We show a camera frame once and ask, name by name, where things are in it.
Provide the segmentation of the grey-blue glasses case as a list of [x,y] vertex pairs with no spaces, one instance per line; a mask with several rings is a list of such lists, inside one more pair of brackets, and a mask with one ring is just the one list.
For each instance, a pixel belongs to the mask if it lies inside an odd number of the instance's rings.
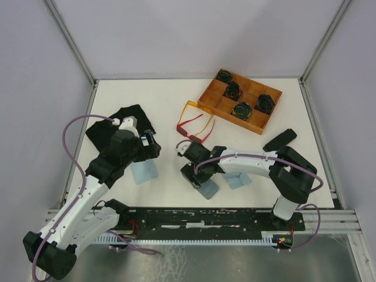
[[218,185],[211,179],[203,183],[197,190],[206,200],[210,200],[218,191]]

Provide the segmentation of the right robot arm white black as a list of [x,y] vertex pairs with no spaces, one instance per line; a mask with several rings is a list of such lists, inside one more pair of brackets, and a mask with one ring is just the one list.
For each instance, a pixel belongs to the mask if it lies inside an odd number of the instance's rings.
[[189,163],[180,172],[195,189],[201,188],[214,174],[245,173],[270,179],[280,195],[270,214],[270,224],[282,230],[291,223],[293,213],[307,203],[309,195],[322,187],[317,169],[289,146],[277,151],[253,153],[215,146],[212,150],[191,142],[175,148]]

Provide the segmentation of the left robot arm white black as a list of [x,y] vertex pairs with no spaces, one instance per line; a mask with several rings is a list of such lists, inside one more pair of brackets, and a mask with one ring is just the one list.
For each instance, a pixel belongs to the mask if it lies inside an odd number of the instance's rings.
[[130,215],[123,211],[126,205],[114,200],[88,221],[85,216],[114,183],[124,175],[125,169],[136,162],[155,159],[161,147],[150,130],[145,131],[148,144],[135,129],[119,129],[111,137],[86,169],[83,186],[66,202],[56,216],[39,232],[28,232],[23,244],[35,281],[40,268],[56,280],[61,280],[73,269],[77,258],[100,235],[116,227],[129,225]]

